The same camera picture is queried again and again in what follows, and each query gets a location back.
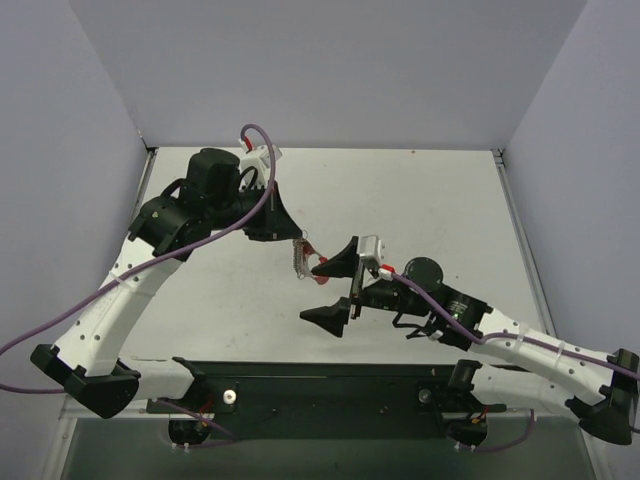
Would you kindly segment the red plastic key tag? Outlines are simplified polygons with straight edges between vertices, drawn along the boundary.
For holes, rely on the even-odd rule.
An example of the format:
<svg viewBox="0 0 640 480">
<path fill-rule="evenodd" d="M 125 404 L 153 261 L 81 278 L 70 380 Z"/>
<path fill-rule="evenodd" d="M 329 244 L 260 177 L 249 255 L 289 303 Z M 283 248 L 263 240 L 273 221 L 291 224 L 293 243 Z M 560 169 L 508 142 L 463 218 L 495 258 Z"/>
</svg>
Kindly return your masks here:
<svg viewBox="0 0 640 480">
<path fill-rule="evenodd" d="M 308 241 L 303 242 L 303 273 L 306 278 L 313 280 L 317 285 L 323 286 L 328 281 L 329 278 L 322 275 L 316 275 L 312 272 L 312 270 L 317 267 L 323 265 L 327 258 L 321 255 Z"/>
</svg>

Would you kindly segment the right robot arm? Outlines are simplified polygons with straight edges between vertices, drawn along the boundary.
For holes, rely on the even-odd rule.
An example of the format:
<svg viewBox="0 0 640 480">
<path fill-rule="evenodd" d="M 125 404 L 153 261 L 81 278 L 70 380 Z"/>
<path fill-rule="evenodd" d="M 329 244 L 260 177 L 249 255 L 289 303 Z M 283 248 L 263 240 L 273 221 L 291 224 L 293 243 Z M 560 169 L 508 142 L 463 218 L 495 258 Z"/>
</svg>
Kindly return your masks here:
<svg viewBox="0 0 640 480">
<path fill-rule="evenodd" d="M 503 405 L 562 416 L 614 445 L 631 444 L 639 432 L 639 357 L 631 351 L 589 350 L 512 319 L 446 285 L 442 268 L 428 257 L 414 257 L 396 272 L 385 263 L 376 235 L 353 237 L 332 258 L 320 255 L 308 240 L 296 239 L 293 268 L 298 278 L 317 283 L 350 279 L 349 293 L 334 305 L 300 314 L 337 338 L 363 309 L 384 310 L 393 313 L 393 326 L 407 330 L 410 339 L 425 338 L 510 366 L 460 361 L 449 379 L 451 394 L 468 396 L 483 408 Z"/>
</svg>

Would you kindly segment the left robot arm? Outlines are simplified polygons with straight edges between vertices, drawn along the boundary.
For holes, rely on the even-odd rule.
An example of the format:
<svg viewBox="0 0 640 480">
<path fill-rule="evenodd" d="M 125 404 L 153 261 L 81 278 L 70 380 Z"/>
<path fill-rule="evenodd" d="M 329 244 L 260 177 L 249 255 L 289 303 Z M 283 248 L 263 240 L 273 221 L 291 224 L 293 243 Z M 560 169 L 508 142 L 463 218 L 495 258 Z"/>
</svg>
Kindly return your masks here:
<svg viewBox="0 0 640 480">
<path fill-rule="evenodd" d="M 206 240 L 235 230 L 259 242 L 301 237 L 275 180 L 280 156 L 276 146 L 194 154 L 185 177 L 141 206 L 96 298 L 58 340 L 37 345 L 31 362 L 103 419 L 157 397 L 183 411 L 199 408 L 205 387 L 184 361 L 135 360 L 121 350 L 162 285 Z"/>
</svg>

